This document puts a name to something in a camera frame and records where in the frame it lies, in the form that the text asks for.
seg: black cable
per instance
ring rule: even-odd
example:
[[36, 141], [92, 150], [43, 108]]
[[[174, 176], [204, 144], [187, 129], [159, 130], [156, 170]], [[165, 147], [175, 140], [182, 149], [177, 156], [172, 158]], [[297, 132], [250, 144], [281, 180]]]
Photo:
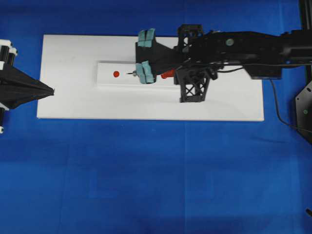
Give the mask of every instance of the black cable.
[[289, 127], [291, 128], [294, 128], [294, 129], [297, 129], [297, 130], [300, 130], [300, 131], [304, 131], [304, 132], [308, 132], [308, 133], [312, 133], [312, 131], [310, 130], [307, 130], [307, 129], [304, 129], [304, 128], [298, 128], [294, 125], [291, 125], [287, 122], [285, 122], [284, 120], [282, 120], [281, 118], [281, 115], [279, 113], [279, 108], [278, 108], [278, 101], [277, 101], [277, 94], [276, 94], [276, 89], [275, 89], [275, 85], [274, 85], [274, 82], [270, 79], [270, 82], [271, 82], [271, 85], [272, 85], [272, 88], [273, 88], [273, 93], [274, 93], [274, 100], [275, 100], [275, 108], [276, 108], [276, 114], [277, 114], [277, 117], [279, 119], [279, 121], [281, 121], [282, 123], [288, 125]]
[[243, 67], [240, 67], [240, 68], [236, 68], [236, 69], [233, 69], [233, 70], [228, 70], [228, 71], [217, 71], [218, 73], [230, 73], [230, 72], [235, 72], [235, 71], [238, 71], [238, 70], [241, 70], [241, 69], [244, 69]]
[[269, 64], [269, 63], [202, 63], [202, 62], [183, 62], [183, 63], [167, 63], [167, 62], [151, 62], [154, 64], [166, 64], [171, 66], [178, 65], [202, 65], [202, 66], [271, 66], [271, 67], [298, 67], [311, 66], [312, 63], [290, 63], [290, 64]]

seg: robotic arm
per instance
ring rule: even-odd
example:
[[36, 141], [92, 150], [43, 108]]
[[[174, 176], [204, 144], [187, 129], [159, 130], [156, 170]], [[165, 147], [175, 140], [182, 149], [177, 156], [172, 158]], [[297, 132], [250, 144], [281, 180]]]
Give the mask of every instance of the robotic arm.
[[170, 49], [156, 41], [155, 30], [139, 33], [136, 71], [140, 82], [156, 82], [157, 75], [173, 76], [180, 85], [180, 102], [202, 102], [210, 80], [225, 66], [241, 66], [251, 79], [281, 79], [282, 68], [312, 62], [312, 30], [295, 30], [281, 36], [256, 32], [204, 34], [199, 24], [178, 28], [178, 45]]

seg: red object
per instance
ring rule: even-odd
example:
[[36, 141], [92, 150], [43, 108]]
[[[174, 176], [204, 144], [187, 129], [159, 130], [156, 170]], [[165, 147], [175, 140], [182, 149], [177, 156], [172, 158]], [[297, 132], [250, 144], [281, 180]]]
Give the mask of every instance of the red object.
[[117, 77], [119, 77], [120, 73], [119, 73], [119, 71], [114, 71], [113, 75], [114, 75], [114, 77], [117, 78]]
[[161, 74], [161, 78], [165, 79], [168, 77], [175, 77], [175, 72], [176, 72], [175, 69], [167, 71], [167, 72]]

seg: screw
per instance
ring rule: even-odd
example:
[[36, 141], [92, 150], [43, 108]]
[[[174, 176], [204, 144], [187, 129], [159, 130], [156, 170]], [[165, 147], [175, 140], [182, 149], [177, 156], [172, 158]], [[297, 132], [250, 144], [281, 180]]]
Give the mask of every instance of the screw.
[[233, 40], [232, 38], [227, 39], [227, 40], [225, 41], [225, 44], [226, 44], [227, 46], [232, 46], [232, 45], [234, 45], [234, 40]]

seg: black metal frame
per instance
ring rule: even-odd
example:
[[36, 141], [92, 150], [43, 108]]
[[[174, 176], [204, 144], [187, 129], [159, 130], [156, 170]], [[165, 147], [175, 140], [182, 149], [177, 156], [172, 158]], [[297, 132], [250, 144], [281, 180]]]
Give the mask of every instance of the black metal frame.
[[[299, 0], [301, 26], [304, 30], [312, 29], [312, 0]], [[307, 84], [312, 81], [312, 66], [306, 66]]]
[[[303, 30], [312, 30], [312, 0], [299, 0]], [[295, 97], [297, 126], [312, 130], [312, 66], [306, 66], [307, 86]], [[298, 130], [312, 144], [312, 134]]]

